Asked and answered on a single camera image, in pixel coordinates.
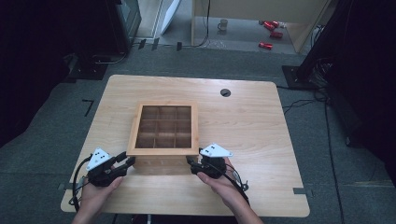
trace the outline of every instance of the black cable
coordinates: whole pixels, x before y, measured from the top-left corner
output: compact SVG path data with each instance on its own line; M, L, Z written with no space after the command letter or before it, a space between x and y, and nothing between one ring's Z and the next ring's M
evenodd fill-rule
M248 196L243 190L243 187L239 186L236 181L232 180L227 174L223 173L221 170L219 170L216 166L210 164L209 162L206 162L205 164L208 164L210 167L213 169L217 170L219 173L221 173L224 177L226 177L232 184L233 186L239 191L239 193L242 195L242 197L247 201L247 204L250 205L250 202L248 201Z
M297 90L297 89L290 89L289 87L283 87L283 86L276 86L276 87L278 89L284 89L284 90L289 90L289 91L302 91L302 90Z
M207 4L207 13L206 13L206 36L204 40L202 41L201 44L198 46L192 46L193 48L199 48L201 47L204 43L206 43L207 39L209 38L209 13L210 13L210 0L209 3Z
M243 187L243 184L242 184L242 179L241 179L241 176L238 174L238 172L235 170L235 168L233 168L231 165L229 165L229 164L225 164L226 166L228 166L228 167L230 167L230 168L232 168L233 169L233 171L234 172L236 172L236 174L238 175L238 181L239 181L239 184L241 184L241 188L245 191L245 189L244 189L244 187Z
M116 224L117 216L118 216L118 215L119 215L119 214L114 214L113 221L111 222L112 224Z
M325 114L325 117L326 117L327 139L328 139L328 144L329 144L330 162L332 164L332 176L334 178L334 186L335 186L335 191L337 193L338 206L339 206L339 209L340 209L341 223L344 224L345 221L344 221L343 205L341 204L340 190L338 188L338 179L337 179L337 175L335 174L334 159L332 157L332 139L331 139L331 136L330 136L329 117L327 115L327 103L324 103L324 114Z
M116 60L116 61L113 61L113 62L107 62L107 63L98 63L98 62L94 62L94 63L96 63L96 64L114 64L114 63L119 63L120 61L122 61L125 57L126 57L126 52L121 56L121 58L120 59L118 59L118 60Z
M315 101L316 100L298 100L298 101L294 101L291 105L282 106L283 109L287 108L287 110L285 112L283 112L283 115L286 115L286 113L288 113L289 110L291 110L293 107L300 107L300 106L303 106L303 105L309 105L309 104L314 103ZM297 103L300 103L300 102L306 102L306 103L304 103L302 105L294 105L294 104L297 104Z
M81 169L81 166L82 166L85 162L90 161L91 158L92 158L92 154L90 155L90 157L86 158L84 161L82 161L82 162L79 164L79 166L78 166L78 168L77 168L77 170L76 170L76 172L75 172L75 175L74 175L74 177L73 177L73 188L72 188L72 190L73 190L73 198L72 198L72 199L73 199L73 205L75 206L76 212L78 212L78 209L79 209L78 198L77 198L77 193L76 193L76 191L77 191L77 189L76 189L77 176L78 176L79 170Z

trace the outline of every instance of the gray carpet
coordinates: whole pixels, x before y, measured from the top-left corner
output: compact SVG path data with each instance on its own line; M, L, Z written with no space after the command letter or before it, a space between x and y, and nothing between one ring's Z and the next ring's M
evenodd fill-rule
M281 65L299 65L303 60L303 56L288 54L188 48L176 51L176 47L161 46L151 50L146 45L141 50L133 48L126 59L111 64L101 81L59 84L28 130L0 149L0 223L70 223L74 214L61 210L64 193L58 186L69 181L111 75L265 80L286 86ZM282 105L314 99L311 91L278 91ZM84 99L94 100L87 117L89 103ZM383 163L364 148L346 147L333 109L326 109L345 223L394 223L396 189ZM263 217L265 223L341 223L324 111L324 104L315 102L292 108L285 116L303 183L310 192L310 215ZM111 223L112 218L103 214L97 223ZM120 215L116 223L130 223L130 218Z

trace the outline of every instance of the table top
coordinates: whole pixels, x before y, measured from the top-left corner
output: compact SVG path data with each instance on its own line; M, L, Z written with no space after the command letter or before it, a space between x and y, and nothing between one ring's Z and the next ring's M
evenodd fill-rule
M231 95L223 97L222 89L230 90ZM248 181L246 194L258 216L309 215L306 196L293 193L303 183L272 82L114 75L106 85L76 168L97 147L111 156L125 151L136 106L147 100L198 103L200 147L217 143L233 153L230 160L243 181ZM82 170L79 176L85 175ZM74 211L68 204L71 196L67 190L61 203L65 212ZM141 175L133 167L104 212L233 215L196 175Z

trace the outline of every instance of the wooden box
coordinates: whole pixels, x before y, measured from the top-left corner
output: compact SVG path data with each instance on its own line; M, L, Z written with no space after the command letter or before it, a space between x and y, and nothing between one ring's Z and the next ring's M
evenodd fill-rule
M198 111L195 102L139 102L127 156L147 175L190 174L186 156L198 157Z

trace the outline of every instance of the black tape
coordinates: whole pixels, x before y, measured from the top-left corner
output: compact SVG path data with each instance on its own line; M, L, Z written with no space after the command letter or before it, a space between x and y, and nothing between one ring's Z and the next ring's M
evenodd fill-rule
M151 50L157 49L157 47L158 47L158 42L160 42L160 38L159 38L159 37L154 39L154 43L152 44Z
M146 40L147 40L147 39L142 39L142 41L140 41L139 49L142 49L142 48L145 47L145 45L146 45Z
M313 198L314 192L312 189L304 189L304 188L293 188L294 194L305 194L307 197Z
M67 183L67 184L61 183L58 185L58 190L65 191L67 189L73 189L73 184L72 183Z
M306 194L305 189L303 188L293 188L294 194Z
M183 48L183 44L181 42L177 42L177 49L176 51L181 51L181 48Z
M88 106L87 112L85 112L85 115L84 115L84 117L87 117L88 114L89 114L90 111L91 111L91 108L92 108L92 105L93 105L94 100L84 100L84 99L83 99L82 102L90 102L90 106Z

